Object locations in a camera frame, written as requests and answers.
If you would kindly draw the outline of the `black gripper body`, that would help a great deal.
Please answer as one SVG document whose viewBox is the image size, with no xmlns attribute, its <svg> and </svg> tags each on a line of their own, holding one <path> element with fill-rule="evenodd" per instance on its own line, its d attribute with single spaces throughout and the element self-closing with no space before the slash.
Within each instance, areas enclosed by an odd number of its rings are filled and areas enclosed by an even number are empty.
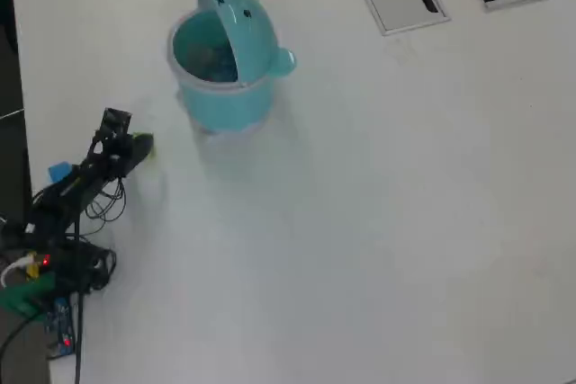
<svg viewBox="0 0 576 384">
<path fill-rule="evenodd" d="M 104 177 L 126 177 L 133 155 L 133 136 L 98 129 L 87 152 L 87 160 L 101 168 Z"/>
</svg>

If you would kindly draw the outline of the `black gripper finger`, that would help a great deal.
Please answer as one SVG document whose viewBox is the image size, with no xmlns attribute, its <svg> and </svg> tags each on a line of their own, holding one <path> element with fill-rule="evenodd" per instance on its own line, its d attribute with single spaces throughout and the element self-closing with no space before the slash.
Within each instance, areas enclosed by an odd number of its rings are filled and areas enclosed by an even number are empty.
<svg viewBox="0 0 576 384">
<path fill-rule="evenodd" d="M 154 148 L 154 136 L 151 133 L 135 133 L 132 135 L 131 162 L 140 164 Z"/>
</svg>

